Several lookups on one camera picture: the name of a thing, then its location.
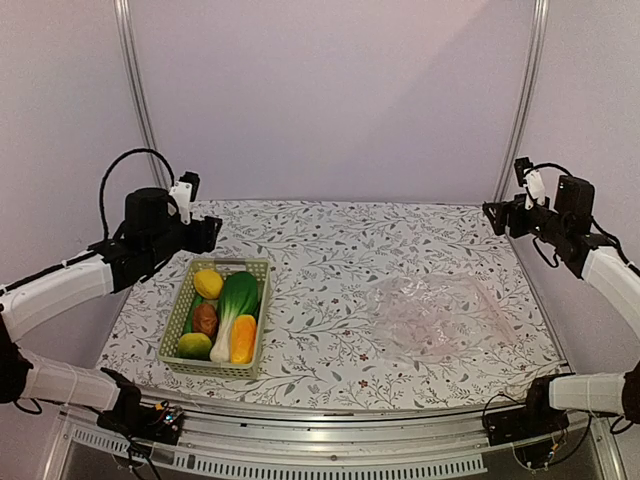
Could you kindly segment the green yellow mango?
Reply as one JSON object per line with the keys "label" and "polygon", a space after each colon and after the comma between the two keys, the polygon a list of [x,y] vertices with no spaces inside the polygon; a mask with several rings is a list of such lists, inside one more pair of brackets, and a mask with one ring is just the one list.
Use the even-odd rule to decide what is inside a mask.
{"label": "green yellow mango", "polygon": [[211,339],[204,333],[183,334],[177,345],[177,356],[182,359],[208,361],[212,349]]}

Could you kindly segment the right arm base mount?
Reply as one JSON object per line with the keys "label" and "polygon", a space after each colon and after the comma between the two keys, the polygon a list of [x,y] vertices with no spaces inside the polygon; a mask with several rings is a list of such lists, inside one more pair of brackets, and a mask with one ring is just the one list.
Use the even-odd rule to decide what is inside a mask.
{"label": "right arm base mount", "polygon": [[489,412],[488,407],[495,398],[500,395],[487,402],[481,417],[489,444],[510,444],[516,461],[526,469],[548,468],[565,444],[568,415],[556,410],[532,412],[517,401],[516,408]]}

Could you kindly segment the orange yellow mango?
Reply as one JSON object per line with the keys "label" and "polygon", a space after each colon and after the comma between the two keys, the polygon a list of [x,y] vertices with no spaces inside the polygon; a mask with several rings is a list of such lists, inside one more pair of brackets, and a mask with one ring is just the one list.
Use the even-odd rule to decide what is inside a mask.
{"label": "orange yellow mango", "polygon": [[253,359],[257,322],[252,315],[241,315],[234,321],[231,331],[232,364],[249,364]]}

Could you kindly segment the green bok choy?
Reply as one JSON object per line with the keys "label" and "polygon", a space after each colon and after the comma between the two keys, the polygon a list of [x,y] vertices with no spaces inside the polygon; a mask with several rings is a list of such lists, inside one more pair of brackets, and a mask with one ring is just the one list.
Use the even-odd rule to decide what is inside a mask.
{"label": "green bok choy", "polygon": [[239,316],[253,314],[258,304],[258,282],[251,273],[240,271],[226,278],[218,299],[218,333],[209,356],[212,362],[230,361],[233,324]]}

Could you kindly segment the yellow lemon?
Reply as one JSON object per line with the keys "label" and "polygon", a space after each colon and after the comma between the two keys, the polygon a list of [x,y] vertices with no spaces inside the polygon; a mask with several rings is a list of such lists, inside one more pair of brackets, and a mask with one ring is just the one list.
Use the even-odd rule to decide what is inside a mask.
{"label": "yellow lemon", "polygon": [[218,299],[224,286],[224,279],[215,270],[204,269],[196,272],[193,277],[196,292],[208,300]]}

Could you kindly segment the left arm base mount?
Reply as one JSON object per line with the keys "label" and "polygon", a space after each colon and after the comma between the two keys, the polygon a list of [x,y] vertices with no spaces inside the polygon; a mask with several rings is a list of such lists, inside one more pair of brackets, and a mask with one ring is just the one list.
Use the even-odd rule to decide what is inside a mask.
{"label": "left arm base mount", "polygon": [[98,414],[97,425],[127,439],[176,445],[184,424],[184,410],[167,400],[153,406],[140,403],[138,396],[119,398],[111,410]]}

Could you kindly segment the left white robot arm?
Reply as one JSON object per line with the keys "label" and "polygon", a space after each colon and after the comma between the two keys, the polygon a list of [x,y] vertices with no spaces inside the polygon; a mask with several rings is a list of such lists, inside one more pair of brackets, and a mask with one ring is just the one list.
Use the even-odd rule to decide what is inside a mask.
{"label": "left white robot arm", "polygon": [[51,401],[108,411],[128,434],[148,426],[138,388],[118,373],[74,367],[21,350],[19,340],[57,315],[89,300],[151,279],[181,252],[210,253],[219,218],[196,218],[191,184],[139,189],[125,199],[114,234],[75,257],[1,290],[1,401]]}

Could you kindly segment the clear zip top bag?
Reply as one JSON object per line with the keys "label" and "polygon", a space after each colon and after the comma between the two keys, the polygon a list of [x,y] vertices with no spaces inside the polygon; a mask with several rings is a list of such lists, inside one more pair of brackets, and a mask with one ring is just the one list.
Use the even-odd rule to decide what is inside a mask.
{"label": "clear zip top bag", "polygon": [[497,301],[469,274],[385,279],[366,304],[371,338],[390,360],[473,359],[516,343]]}

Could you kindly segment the brown potato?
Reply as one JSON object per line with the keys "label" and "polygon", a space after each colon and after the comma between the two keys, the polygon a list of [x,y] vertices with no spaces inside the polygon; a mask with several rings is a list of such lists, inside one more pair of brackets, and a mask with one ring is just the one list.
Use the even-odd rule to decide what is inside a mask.
{"label": "brown potato", "polygon": [[193,332],[202,333],[212,338],[217,333],[218,318],[215,307],[209,303],[202,303],[195,310],[193,318]]}

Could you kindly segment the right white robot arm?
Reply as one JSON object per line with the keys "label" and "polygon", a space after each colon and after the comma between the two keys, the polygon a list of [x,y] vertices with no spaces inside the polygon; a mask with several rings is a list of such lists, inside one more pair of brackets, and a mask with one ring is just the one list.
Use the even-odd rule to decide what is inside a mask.
{"label": "right white robot arm", "polygon": [[[539,172],[519,176],[525,192],[510,201],[482,205],[494,233],[532,237],[554,248],[548,265],[565,265],[579,280],[594,288],[639,332],[639,269],[621,254],[620,242],[604,232],[592,215],[594,186],[581,178],[558,179],[554,205],[549,205]],[[537,436],[552,424],[557,411],[578,410],[639,423],[639,368],[617,374],[546,376],[535,379],[517,427]]]}

